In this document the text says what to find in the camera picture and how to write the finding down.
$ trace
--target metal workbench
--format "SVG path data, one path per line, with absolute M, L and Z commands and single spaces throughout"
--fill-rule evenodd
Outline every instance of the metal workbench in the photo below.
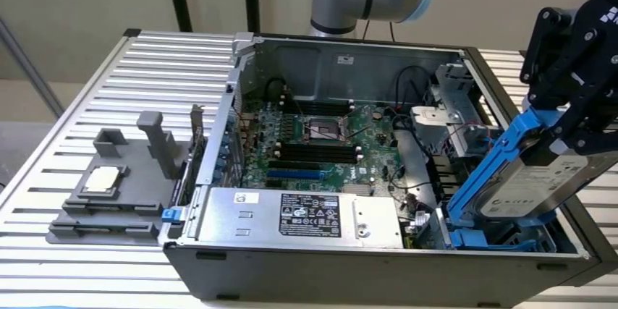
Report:
M 164 113 L 162 128 L 173 132 L 177 140 L 189 140 L 188 111 L 193 103 L 208 101 L 208 133 L 217 103 L 212 96 L 225 87 L 230 53 L 230 35 L 142 31 L 137 37 L 122 37 L 0 194 L 0 307 L 217 307 L 214 303 L 200 303 L 188 294 L 157 247 L 50 245 L 44 235 L 88 166 L 94 153 L 92 139 L 101 127 L 120 128 L 128 138 L 145 138 L 134 120 L 141 110 L 156 110 Z M 517 81 L 520 54 L 489 50 L 480 53 L 519 105 L 527 90 Z M 613 167 L 577 195 L 613 248 L 616 189 Z M 616 307 L 618 274 L 609 274 L 580 288 L 548 289 L 516 308 Z

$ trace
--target wall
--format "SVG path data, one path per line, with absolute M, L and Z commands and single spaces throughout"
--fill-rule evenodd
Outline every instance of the wall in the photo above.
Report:
M 583 0 L 435 0 L 417 22 L 396 25 L 396 39 L 420 43 L 520 49 L 527 45 L 536 12 L 544 6 L 573 7 Z M 188 0 L 196 31 L 245 30 L 242 0 Z M 262 31 L 302 34 L 310 0 L 261 0 Z M 176 30 L 170 0 L 0 0 L 6 21 L 41 75 L 85 82 L 126 27 Z M 388 40 L 384 23 L 368 38 Z M 0 49 L 0 78 L 22 73 Z

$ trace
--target sticker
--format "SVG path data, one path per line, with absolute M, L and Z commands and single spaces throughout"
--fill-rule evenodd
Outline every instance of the sticker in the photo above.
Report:
M 282 194 L 278 233 L 289 237 L 340 238 L 339 197 Z
M 585 167 L 580 156 L 559 156 L 548 166 L 524 166 L 480 208 L 485 217 L 523 217 Z
M 233 203 L 236 204 L 257 204 L 260 194 L 257 192 L 236 192 L 233 195 Z
M 336 56 L 336 63 L 352 65 L 355 63 L 355 58 L 349 56 Z

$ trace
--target power supply label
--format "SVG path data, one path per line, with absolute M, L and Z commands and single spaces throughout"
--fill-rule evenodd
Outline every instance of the power supply label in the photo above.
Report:
M 278 232 L 289 237 L 340 238 L 339 197 L 281 194 Z

